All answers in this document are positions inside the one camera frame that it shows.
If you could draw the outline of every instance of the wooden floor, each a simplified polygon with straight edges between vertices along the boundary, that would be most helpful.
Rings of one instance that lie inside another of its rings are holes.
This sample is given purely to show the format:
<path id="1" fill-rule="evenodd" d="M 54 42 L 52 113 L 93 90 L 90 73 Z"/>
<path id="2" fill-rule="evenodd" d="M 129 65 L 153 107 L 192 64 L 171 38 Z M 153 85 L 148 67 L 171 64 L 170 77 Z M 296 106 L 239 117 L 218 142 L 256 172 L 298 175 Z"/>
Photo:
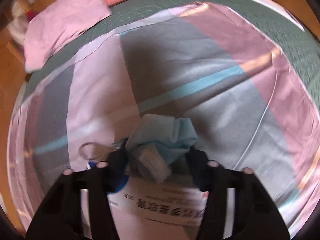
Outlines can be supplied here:
<path id="1" fill-rule="evenodd" d="M 33 8 L 36 11 L 42 11 L 54 1 L 56 0 L 37 0 Z M 320 24 L 305 0 L 274 1 L 286 7 L 320 38 Z M 7 29 L 2 30 L 0 32 L 0 192 L 3 195 L 10 220 L 16 228 L 23 232 L 8 187 L 6 174 L 6 143 L 12 109 L 26 74 L 23 70 L 21 58 L 17 57 L 14 50 L 8 46 L 10 40 L 11 38 Z"/>

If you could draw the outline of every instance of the white cable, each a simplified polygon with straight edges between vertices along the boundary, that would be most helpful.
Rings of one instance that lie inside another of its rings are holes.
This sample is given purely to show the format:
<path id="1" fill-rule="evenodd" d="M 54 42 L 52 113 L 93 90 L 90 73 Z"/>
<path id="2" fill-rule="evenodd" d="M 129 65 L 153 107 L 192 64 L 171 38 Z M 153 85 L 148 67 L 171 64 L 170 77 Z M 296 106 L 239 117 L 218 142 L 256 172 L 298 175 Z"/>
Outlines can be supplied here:
<path id="1" fill-rule="evenodd" d="M 236 167 L 239 165 L 239 163 L 240 163 L 240 162 L 242 161 L 242 159 L 244 158 L 244 155 L 247 153 L 247 151 L 248 151 L 248 149 L 249 149 L 249 147 L 250 147 L 250 145 L 251 145 L 254 137 L 256 136 L 256 134 L 257 134 L 257 132 L 258 132 L 258 129 L 259 129 L 261 123 L 262 123 L 262 119 L 263 119 L 264 115 L 266 114 L 267 109 L 268 109 L 268 107 L 269 107 L 269 105 L 270 105 L 270 102 L 271 102 L 271 100 L 272 100 L 272 98 L 273 98 L 273 94 L 275 93 L 277 78 L 278 78 L 278 72 L 276 72 L 275 85 L 273 86 L 273 91 L 272 91 L 271 97 L 270 97 L 270 99 L 269 99 L 269 102 L 268 102 L 268 104 L 267 104 L 267 107 L 266 107 L 266 109 L 264 110 L 264 112 L 263 112 L 263 114 L 262 114 L 262 117 L 260 118 L 260 122 L 259 122 L 259 124 L 258 124 L 258 126 L 257 126 L 257 128 L 256 128 L 256 130 L 255 130 L 255 132 L 254 132 L 254 134 L 253 134 L 253 136 L 252 136 L 252 138 L 251 138 L 251 141 L 249 142 L 248 146 L 247 146 L 246 149 L 244 150 L 243 154 L 241 155 L 240 159 L 237 161 L 237 163 L 235 164 L 235 166 L 233 166 L 233 168 L 232 168 L 233 170 L 236 169 Z"/>
<path id="2" fill-rule="evenodd" d="M 98 147 L 101 147 L 101 148 L 104 148 L 106 151 L 103 152 L 102 154 L 98 155 L 98 156 L 95 156 L 95 157 L 88 157 L 87 154 L 84 152 L 84 147 L 87 146 L 87 145 L 95 145 L 95 146 L 98 146 Z M 78 149 L 78 153 L 79 155 L 84 158 L 85 160 L 88 160 L 88 161 L 96 161 L 104 156 L 107 156 L 109 153 L 115 151 L 116 148 L 111 146 L 111 147 L 108 147 L 108 146 L 105 146 L 101 143 L 97 143 L 97 142 L 86 142 L 84 144 L 82 144 L 79 149 Z"/>

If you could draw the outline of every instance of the green bedspread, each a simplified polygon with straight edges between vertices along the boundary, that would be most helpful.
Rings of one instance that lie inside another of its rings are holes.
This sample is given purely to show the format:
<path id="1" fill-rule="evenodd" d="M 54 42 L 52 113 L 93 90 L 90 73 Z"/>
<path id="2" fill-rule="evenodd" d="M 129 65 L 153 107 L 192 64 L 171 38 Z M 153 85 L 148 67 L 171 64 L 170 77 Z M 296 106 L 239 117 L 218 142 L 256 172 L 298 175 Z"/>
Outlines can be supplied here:
<path id="1" fill-rule="evenodd" d="M 320 109 L 320 46 L 309 31 L 303 32 L 293 23 L 251 0 L 128 0 L 111 8 L 112 15 L 86 31 L 53 55 L 45 66 L 33 73 L 25 93 L 30 95 L 37 84 L 52 70 L 71 59 L 80 47 L 112 29 L 148 17 L 160 10 L 185 5 L 193 1 L 208 1 L 227 5 L 278 43 L 304 82 Z"/>

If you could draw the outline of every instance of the gray stripe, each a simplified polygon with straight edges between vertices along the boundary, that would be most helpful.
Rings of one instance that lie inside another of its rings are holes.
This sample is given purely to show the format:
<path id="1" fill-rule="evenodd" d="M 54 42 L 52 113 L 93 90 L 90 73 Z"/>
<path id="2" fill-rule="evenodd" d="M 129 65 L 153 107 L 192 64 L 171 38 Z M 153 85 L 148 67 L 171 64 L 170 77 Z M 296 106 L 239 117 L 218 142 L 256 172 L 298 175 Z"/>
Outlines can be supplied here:
<path id="1" fill-rule="evenodd" d="M 245 78 L 224 80 L 146 113 L 189 117 L 198 134 L 196 148 L 231 169 L 250 142 L 267 104 L 252 80 Z M 240 166 L 253 168 L 271 197 L 278 200 L 284 189 L 292 191 L 296 187 L 291 163 L 285 138 L 267 110 Z M 175 162 L 172 170 L 188 173 L 183 159 Z"/>
<path id="2" fill-rule="evenodd" d="M 127 32 L 121 45 L 137 103 L 237 65 L 180 18 Z"/>
<path id="3" fill-rule="evenodd" d="M 44 145 L 67 134 L 67 113 L 74 65 L 48 84 L 43 92 L 36 120 L 36 145 Z M 46 193 L 61 172 L 70 168 L 68 145 L 46 154 L 33 154 L 32 160 L 41 188 Z"/>

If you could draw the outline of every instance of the pink pillow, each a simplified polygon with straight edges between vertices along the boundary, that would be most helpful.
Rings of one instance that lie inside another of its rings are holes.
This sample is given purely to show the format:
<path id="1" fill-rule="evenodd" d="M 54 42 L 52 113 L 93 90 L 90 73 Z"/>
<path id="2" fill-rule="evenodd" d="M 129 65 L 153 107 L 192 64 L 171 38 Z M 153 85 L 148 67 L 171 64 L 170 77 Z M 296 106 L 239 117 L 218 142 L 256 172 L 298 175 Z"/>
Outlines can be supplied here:
<path id="1" fill-rule="evenodd" d="M 26 72 L 41 69 L 54 53 L 110 14 L 104 0 L 57 0 L 48 6 L 29 23 Z"/>

